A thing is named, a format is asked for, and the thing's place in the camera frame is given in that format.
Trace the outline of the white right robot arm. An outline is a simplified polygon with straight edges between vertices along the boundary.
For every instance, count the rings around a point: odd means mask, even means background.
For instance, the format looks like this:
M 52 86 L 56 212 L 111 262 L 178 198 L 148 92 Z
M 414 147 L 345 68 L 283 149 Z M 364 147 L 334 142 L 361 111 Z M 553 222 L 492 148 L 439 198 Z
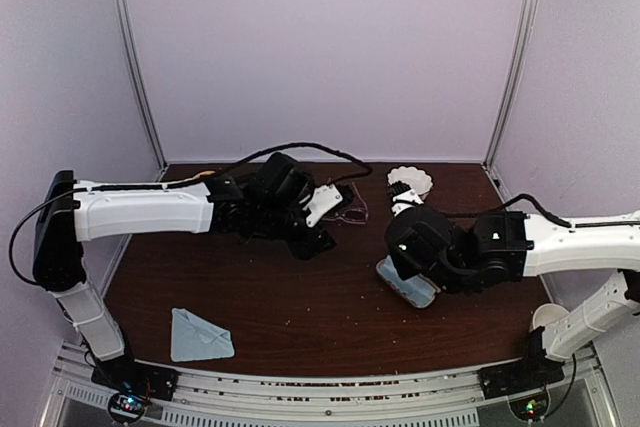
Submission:
M 612 275 L 578 307 L 535 330 L 533 351 L 513 366 L 519 387 L 535 387 L 584 344 L 639 311 L 639 214 L 564 220 L 519 211 L 480 215 L 464 230 L 426 205 L 403 202 L 385 232 L 378 275 L 409 304 L 439 293 L 476 293 L 503 282 L 582 270 Z

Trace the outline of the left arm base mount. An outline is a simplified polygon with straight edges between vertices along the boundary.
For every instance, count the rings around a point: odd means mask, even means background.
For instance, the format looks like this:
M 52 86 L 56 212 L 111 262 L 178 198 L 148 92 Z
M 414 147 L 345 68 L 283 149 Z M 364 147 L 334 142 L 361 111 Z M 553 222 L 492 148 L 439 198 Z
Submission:
M 114 391 L 107 400 L 106 411 L 121 425 L 140 421 L 154 401 L 171 401 L 177 388 L 177 370 L 149 364 L 137 364 L 137 368 L 140 375 L 131 381 L 117 382 L 98 366 L 93 368 L 91 375 L 93 383 Z

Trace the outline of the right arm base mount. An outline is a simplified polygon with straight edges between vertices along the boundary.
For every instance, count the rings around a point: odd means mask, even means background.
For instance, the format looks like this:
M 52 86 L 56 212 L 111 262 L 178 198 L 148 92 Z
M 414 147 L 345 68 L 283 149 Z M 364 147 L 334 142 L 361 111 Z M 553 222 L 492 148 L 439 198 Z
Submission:
M 505 398 L 511 414 L 527 424 L 545 420 L 553 411 L 549 386 L 564 379 L 562 363 L 520 359 L 481 368 L 478 380 L 485 400 Z

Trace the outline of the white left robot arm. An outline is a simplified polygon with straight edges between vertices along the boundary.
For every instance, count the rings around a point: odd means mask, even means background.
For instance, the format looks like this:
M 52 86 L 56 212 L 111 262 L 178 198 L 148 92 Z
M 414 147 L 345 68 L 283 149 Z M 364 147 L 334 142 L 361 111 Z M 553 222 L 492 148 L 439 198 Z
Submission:
M 272 154 L 238 177 L 207 172 L 172 182 L 100 184 L 60 171 L 36 211 L 33 278 L 49 292 L 123 391 L 137 389 L 144 371 L 130 358 L 125 335 L 95 291 L 83 265 L 83 244 L 121 235 L 235 233 L 286 243 L 309 260 L 335 241 L 321 219 L 349 197 L 318 184 L 295 159 Z

